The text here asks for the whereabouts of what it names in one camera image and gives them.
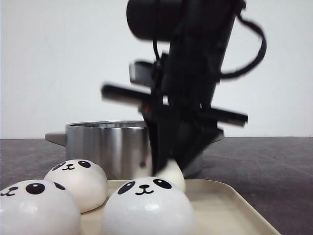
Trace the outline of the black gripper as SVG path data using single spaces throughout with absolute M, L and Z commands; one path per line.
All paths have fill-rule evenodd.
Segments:
M 202 102 L 193 99 L 191 94 L 183 94 L 182 89 L 173 94 L 162 91 L 161 75 L 162 69 L 165 68 L 167 54 L 160 55 L 157 49 L 154 49 L 154 54 L 157 63 L 156 85 L 151 88 L 150 94 L 105 84 L 101 88 L 101 96 L 131 105 L 149 104 L 150 106 L 153 103 L 163 102 L 163 97 L 167 96 L 168 104 L 162 104 L 166 108 L 173 106 L 180 111 L 192 113 L 200 110 L 202 105 L 208 105 L 203 111 L 209 118 L 239 126 L 244 126 L 248 122 L 248 116 L 245 114 L 212 108 L 208 103 L 211 97 L 205 97 Z M 185 169 L 206 147 L 223 138 L 223 130 L 218 128 L 215 122 L 208 125 L 184 122 L 179 125 L 174 144 L 176 125 L 172 120 L 155 119 L 147 115 L 144 116 L 144 120 L 149 132 L 152 175 L 163 170 L 168 160 L 172 158 L 176 160 L 181 169 Z

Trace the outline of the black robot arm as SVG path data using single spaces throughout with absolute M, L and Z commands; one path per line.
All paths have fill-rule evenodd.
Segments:
M 181 168 L 210 143 L 224 135 L 219 122 L 243 126 L 245 114 L 211 106 L 217 83 L 248 72 L 248 65 L 222 73 L 224 54 L 235 19 L 245 8 L 242 0 L 131 0 L 127 22 L 143 40 L 169 42 L 168 53 L 157 54 L 153 63 L 130 66 L 130 80 L 150 87 L 142 93 L 106 84 L 103 98 L 139 106 L 148 127 L 152 173 L 170 159 Z

